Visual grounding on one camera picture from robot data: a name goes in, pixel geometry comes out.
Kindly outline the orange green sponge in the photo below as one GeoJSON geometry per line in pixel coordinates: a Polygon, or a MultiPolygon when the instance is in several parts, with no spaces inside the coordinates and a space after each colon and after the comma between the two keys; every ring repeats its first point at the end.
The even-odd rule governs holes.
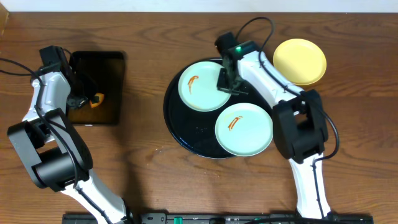
{"type": "Polygon", "coordinates": [[[102,104],[103,101],[104,101],[104,94],[96,93],[94,97],[90,100],[90,107],[96,108],[97,106],[102,104]]]}

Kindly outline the mint green plate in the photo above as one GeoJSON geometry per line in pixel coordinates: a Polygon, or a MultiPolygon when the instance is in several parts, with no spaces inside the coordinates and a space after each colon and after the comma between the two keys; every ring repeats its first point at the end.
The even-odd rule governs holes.
{"type": "Polygon", "coordinates": [[[228,153],[254,156],[272,142],[272,125],[269,114],[258,105],[237,103],[220,113],[215,123],[215,136],[228,153]]]}
{"type": "Polygon", "coordinates": [[[191,109],[209,112],[222,107],[231,97],[217,89],[223,67],[210,61],[197,62],[186,68],[178,81],[181,100],[191,109]]]}

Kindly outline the yellow plate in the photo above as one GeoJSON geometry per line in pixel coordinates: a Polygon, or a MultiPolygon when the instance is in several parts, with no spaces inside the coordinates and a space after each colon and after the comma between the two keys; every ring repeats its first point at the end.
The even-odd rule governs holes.
{"type": "Polygon", "coordinates": [[[321,48],[305,39],[289,39],[281,43],[274,52],[273,65],[286,79],[300,86],[316,83],[327,68],[321,48]]]}

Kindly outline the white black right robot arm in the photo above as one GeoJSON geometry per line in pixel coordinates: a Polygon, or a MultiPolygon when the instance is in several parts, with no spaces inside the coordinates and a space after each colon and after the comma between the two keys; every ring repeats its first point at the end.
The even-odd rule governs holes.
{"type": "Polygon", "coordinates": [[[284,78],[260,50],[233,47],[220,52],[223,69],[217,87],[236,93],[246,81],[271,107],[276,148],[289,160],[303,218],[324,219],[331,209],[322,176],[326,122],[330,119],[315,90],[304,91],[284,78]]]}

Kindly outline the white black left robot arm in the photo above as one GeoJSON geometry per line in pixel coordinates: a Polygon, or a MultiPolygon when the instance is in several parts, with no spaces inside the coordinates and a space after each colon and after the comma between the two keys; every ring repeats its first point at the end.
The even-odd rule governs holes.
{"type": "Polygon", "coordinates": [[[93,160],[65,112],[71,93],[61,72],[36,72],[29,110],[7,136],[30,178],[79,202],[98,223],[133,223],[124,200],[114,194],[93,170],[93,160]]]}

